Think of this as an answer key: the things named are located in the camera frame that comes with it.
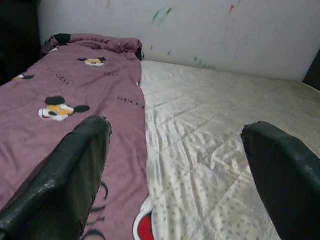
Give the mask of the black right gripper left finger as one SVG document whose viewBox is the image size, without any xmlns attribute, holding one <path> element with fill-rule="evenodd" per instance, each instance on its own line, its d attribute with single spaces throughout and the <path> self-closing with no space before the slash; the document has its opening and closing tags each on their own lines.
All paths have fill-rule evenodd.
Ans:
<svg viewBox="0 0 320 240">
<path fill-rule="evenodd" d="M 99 192 L 111 136 L 111 124 L 97 115 L 68 133 L 1 209 L 1 239 L 80 239 Z"/>
</svg>

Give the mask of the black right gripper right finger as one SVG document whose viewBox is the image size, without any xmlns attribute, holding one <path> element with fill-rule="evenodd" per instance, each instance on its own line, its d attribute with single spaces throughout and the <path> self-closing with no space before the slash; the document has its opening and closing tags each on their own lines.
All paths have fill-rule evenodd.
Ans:
<svg viewBox="0 0 320 240">
<path fill-rule="evenodd" d="M 264 207 L 282 240 L 320 238 L 320 160 L 297 137 L 259 121 L 241 139 Z"/>
</svg>

